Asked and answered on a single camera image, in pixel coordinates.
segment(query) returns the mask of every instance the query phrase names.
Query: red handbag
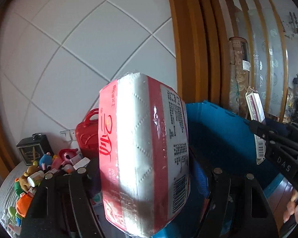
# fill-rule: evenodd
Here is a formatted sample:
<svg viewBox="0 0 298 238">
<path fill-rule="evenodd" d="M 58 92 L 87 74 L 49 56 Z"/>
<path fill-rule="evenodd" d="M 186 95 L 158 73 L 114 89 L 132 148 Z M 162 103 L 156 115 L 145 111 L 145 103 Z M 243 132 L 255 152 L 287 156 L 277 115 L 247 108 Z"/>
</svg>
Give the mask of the red handbag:
<svg viewBox="0 0 298 238">
<path fill-rule="evenodd" d="M 93 115 L 99 113 L 99 109 L 91 110 L 85 120 L 79 123 L 75 129 L 76 139 L 84 157 L 93 159 L 98 157 L 98 119 L 90 120 Z"/>
</svg>

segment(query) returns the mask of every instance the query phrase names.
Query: wall socket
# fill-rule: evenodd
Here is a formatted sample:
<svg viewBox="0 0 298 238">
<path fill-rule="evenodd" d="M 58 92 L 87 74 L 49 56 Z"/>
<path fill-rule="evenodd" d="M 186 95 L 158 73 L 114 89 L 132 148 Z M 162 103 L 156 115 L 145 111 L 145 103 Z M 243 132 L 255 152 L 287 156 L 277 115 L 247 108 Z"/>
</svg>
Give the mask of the wall socket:
<svg viewBox="0 0 298 238">
<path fill-rule="evenodd" d="M 65 137 L 66 141 L 76 140 L 75 129 L 60 131 L 60 134 Z"/>
</svg>

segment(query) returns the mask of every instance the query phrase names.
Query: human hand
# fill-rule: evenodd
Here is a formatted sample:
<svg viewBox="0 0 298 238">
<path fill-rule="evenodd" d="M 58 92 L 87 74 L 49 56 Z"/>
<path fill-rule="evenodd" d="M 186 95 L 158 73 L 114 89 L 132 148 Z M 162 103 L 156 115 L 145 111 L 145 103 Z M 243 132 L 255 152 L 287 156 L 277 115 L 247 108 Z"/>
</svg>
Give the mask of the human hand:
<svg viewBox="0 0 298 238">
<path fill-rule="evenodd" d="M 296 205 L 296 200 L 298 199 L 298 192 L 293 190 L 293 195 L 287 204 L 287 210 L 284 212 L 284 223 L 287 222 L 291 215 L 295 215 L 296 223 L 298 223 L 298 205 Z"/>
</svg>

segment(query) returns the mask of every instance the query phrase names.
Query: white and red box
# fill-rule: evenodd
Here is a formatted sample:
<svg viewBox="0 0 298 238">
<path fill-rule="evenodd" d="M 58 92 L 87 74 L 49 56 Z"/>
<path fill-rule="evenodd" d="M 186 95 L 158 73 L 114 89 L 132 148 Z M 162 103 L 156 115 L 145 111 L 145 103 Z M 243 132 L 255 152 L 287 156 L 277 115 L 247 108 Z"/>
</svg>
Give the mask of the white and red box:
<svg viewBox="0 0 298 238">
<path fill-rule="evenodd" d="M 189 194 L 184 102 L 155 79 L 125 75 L 100 91 L 98 135 L 107 220 L 128 234 L 151 237 Z"/>
</svg>

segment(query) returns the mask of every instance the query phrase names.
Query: metal bolt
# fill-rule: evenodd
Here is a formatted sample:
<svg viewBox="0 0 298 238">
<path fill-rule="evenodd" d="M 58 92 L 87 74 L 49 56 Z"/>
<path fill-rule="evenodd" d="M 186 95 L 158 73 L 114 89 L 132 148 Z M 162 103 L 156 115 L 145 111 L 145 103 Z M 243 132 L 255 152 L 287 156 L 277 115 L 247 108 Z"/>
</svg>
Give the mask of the metal bolt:
<svg viewBox="0 0 298 238">
<path fill-rule="evenodd" d="M 222 169 L 219 167 L 213 169 L 213 173 L 215 173 L 217 175 L 220 175 L 222 172 L 223 172 Z"/>
<path fill-rule="evenodd" d="M 254 176 L 252 174 L 247 174 L 246 175 L 246 178 L 249 179 L 249 180 L 253 180 L 254 179 Z"/>
<path fill-rule="evenodd" d="M 77 169 L 77 172 L 78 172 L 79 174 L 83 174 L 83 173 L 86 172 L 86 168 L 85 168 L 85 167 L 81 167 L 81 168 Z"/>
<path fill-rule="evenodd" d="M 53 177 L 53 174 L 52 173 L 47 173 L 45 176 L 44 176 L 44 178 L 46 179 L 46 180 L 49 180 L 49 179 L 51 179 Z"/>
</svg>

